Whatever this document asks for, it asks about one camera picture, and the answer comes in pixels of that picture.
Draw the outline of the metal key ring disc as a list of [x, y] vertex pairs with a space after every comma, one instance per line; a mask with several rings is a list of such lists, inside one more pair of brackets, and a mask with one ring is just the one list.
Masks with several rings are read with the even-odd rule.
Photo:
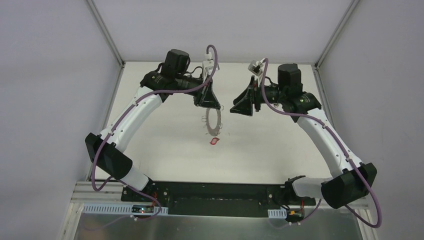
[[207, 108], [205, 110], [205, 114], [201, 117], [201, 122], [203, 123], [203, 127], [206, 129], [208, 135], [217, 137], [221, 133], [221, 129], [223, 127], [223, 110], [223, 105], [220, 107], [220, 109]]

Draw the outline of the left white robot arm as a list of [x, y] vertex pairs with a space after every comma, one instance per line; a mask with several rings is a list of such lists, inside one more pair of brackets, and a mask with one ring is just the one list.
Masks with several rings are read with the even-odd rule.
[[191, 58], [187, 52], [169, 50], [165, 61], [140, 81], [125, 110], [100, 133], [87, 135], [85, 144], [92, 161], [92, 177], [96, 169], [100, 168], [110, 178], [132, 187], [134, 197], [140, 202], [152, 198], [153, 189], [148, 185], [150, 178], [124, 154], [136, 131], [153, 111], [175, 94], [192, 96], [196, 107], [222, 108], [213, 92], [213, 76], [219, 69], [216, 47], [212, 44], [207, 46], [205, 61], [201, 65], [202, 72], [198, 77], [187, 72], [190, 63]]

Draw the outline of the red tagged key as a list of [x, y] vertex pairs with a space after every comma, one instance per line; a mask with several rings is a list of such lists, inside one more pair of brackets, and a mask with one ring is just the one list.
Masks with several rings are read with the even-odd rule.
[[210, 144], [210, 145], [212, 145], [212, 146], [214, 146], [214, 145], [216, 145], [219, 141], [220, 141], [220, 138], [215, 136], [215, 137], [213, 137], [213, 138], [210, 140], [209, 144]]

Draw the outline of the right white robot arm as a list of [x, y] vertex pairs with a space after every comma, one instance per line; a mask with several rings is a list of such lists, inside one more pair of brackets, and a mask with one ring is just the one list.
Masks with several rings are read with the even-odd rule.
[[319, 100], [303, 90], [302, 72], [296, 63], [281, 64], [277, 68], [277, 82], [262, 83], [265, 64], [252, 61], [248, 70], [253, 74], [247, 88], [233, 100], [231, 113], [253, 116], [266, 103], [280, 104], [288, 115], [309, 136], [321, 153], [331, 174], [330, 178], [298, 176], [286, 183], [284, 200], [296, 205], [304, 197], [319, 198], [339, 209], [368, 195], [377, 169], [363, 163], [340, 139], [329, 123]]

